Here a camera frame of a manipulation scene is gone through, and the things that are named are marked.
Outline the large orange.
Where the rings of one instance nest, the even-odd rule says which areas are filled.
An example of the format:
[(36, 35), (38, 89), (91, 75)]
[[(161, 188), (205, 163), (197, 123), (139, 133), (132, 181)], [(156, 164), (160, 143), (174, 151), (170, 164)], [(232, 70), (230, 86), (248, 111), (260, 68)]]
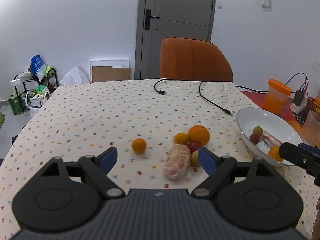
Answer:
[(194, 125), (188, 131), (188, 139), (190, 142), (197, 142), (205, 146), (210, 141), (210, 132), (202, 125)]

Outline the small orange kumquat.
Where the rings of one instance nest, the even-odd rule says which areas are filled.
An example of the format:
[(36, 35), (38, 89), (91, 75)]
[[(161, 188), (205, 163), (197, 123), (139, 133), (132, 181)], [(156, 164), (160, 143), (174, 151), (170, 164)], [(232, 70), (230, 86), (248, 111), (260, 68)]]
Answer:
[(142, 154), (147, 148), (147, 143), (144, 139), (138, 138), (132, 142), (131, 148), (136, 154)]

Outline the small tangerine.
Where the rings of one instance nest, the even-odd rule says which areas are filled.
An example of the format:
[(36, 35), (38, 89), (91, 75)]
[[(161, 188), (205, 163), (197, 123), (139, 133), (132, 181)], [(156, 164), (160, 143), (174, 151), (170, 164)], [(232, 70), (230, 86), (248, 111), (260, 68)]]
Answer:
[(174, 143), (175, 144), (183, 144), (186, 145), (189, 141), (188, 135), (186, 133), (177, 133), (174, 136)]

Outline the orange fruit in plate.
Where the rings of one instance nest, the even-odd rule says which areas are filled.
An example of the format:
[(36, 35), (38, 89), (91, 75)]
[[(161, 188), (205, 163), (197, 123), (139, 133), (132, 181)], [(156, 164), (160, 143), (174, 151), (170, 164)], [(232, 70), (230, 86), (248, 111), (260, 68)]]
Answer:
[(272, 146), (269, 149), (268, 156), (280, 163), (282, 163), (284, 160), (279, 154), (279, 146)]

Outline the red fruit on table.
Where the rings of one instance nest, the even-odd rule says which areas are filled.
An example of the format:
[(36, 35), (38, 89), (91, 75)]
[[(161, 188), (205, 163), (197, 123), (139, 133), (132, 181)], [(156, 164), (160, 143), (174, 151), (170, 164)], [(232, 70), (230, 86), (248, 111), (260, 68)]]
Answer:
[(188, 142), (187, 146), (188, 146), (190, 152), (193, 153), (193, 152), (199, 150), (199, 148), (201, 147), (201, 143), (199, 143), (199, 142)]

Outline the white round plate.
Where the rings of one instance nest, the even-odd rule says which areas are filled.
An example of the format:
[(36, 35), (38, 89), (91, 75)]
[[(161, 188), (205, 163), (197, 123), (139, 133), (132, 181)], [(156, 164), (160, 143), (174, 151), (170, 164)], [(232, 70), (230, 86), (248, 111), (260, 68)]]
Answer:
[(236, 122), (246, 146), (257, 156), (275, 167), (293, 167), (294, 164), (279, 157), (269, 156), (273, 146), (284, 142), (298, 145), (298, 133), (282, 118), (263, 109), (247, 107), (238, 111)]

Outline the red cherry tomato in plate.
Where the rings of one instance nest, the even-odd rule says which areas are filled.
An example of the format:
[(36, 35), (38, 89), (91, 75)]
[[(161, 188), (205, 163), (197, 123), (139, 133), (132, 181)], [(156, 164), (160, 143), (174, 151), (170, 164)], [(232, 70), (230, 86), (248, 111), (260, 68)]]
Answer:
[(256, 134), (251, 134), (249, 137), (250, 142), (252, 142), (254, 145), (258, 144), (260, 142), (260, 137)]

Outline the brown longan fruit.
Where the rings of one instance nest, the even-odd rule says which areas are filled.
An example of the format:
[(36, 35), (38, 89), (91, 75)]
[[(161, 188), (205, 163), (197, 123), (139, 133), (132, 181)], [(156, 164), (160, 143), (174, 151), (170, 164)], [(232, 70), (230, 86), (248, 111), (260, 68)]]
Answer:
[(253, 128), (252, 134), (261, 137), (263, 135), (263, 129), (260, 126), (255, 126), (255, 128)]

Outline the black charger plug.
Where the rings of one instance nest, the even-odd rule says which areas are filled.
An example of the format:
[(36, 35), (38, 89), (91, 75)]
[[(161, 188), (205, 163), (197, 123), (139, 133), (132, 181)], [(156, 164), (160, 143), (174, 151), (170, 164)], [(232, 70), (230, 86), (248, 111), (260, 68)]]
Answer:
[(294, 96), (294, 98), (292, 100), (292, 103), (294, 105), (296, 105), (297, 107), (299, 107), (301, 105), (303, 99), (304, 99), (304, 95), (305, 94), (301, 90), (297, 90), (295, 92), (295, 96)]

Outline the orange lidded plastic jar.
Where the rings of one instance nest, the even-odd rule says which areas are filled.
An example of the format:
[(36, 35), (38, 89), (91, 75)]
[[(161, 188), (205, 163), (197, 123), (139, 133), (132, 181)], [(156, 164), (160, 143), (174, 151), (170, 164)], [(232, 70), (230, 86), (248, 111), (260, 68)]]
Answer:
[(263, 109), (279, 115), (291, 94), (292, 89), (290, 87), (278, 80), (269, 79), (268, 92), (263, 103)]

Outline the dotted white tablecloth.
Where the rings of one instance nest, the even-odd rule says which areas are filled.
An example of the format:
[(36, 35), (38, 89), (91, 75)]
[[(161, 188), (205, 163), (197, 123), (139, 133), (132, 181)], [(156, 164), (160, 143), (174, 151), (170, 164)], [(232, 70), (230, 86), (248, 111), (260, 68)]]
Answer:
[[(188, 168), (173, 181), (163, 167), (174, 136), (202, 125), (215, 154), (252, 160), (235, 115), (225, 113), (246, 107), (259, 106), (231, 82), (142, 80), (59, 87), (22, 129), (1, 165), (1, 239), (20, 229), (11, 209), (14, 195), (57, 155), (71, 161), (114, 146), (118, 161), (108, 176), (122, 189), (192, 190), (206, 178), (203, 169)], [(147, 143), (142, 154), (131, 148), (138, 138)]]

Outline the white plastic bag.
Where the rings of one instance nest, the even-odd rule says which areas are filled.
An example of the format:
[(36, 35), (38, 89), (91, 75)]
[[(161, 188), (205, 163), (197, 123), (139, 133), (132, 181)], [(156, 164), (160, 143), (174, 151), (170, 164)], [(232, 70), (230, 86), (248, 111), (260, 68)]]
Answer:
[(89, 83), (87, 73), (82, 67), (73, 67), (60, 81), (62, 86), (80, 85)]

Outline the black metal rack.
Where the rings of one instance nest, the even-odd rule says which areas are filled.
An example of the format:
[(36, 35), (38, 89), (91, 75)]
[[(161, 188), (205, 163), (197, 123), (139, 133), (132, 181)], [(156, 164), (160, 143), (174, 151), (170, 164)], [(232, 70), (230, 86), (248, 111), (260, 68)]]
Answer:
[(40, 80), (31, 71), (17, 74), (10, 84), (14, 88), (9, 98), (15, 114), (36, 111), (59, 86), (56, 69), (48, 66), (44, 77)]

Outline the orange leather chair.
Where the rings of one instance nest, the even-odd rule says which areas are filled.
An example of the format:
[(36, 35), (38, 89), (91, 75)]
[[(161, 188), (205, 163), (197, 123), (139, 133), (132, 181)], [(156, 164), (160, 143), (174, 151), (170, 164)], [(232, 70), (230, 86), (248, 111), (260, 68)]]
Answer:
[(160, 77), (174, 80), (232, 82), (232, 68), (211, 42), (167, 37), (161, 43)]

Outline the grey door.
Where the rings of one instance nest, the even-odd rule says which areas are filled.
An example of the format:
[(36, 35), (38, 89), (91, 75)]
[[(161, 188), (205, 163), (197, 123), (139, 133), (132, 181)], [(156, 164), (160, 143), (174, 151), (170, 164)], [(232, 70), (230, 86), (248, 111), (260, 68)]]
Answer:
[[(160, 76), (161, 42), (166, 37), (210, 41), (216, 0), (138, 0), (135, 79)], [(160, 19), (151, 19), (144, 29), (145, 11)]]

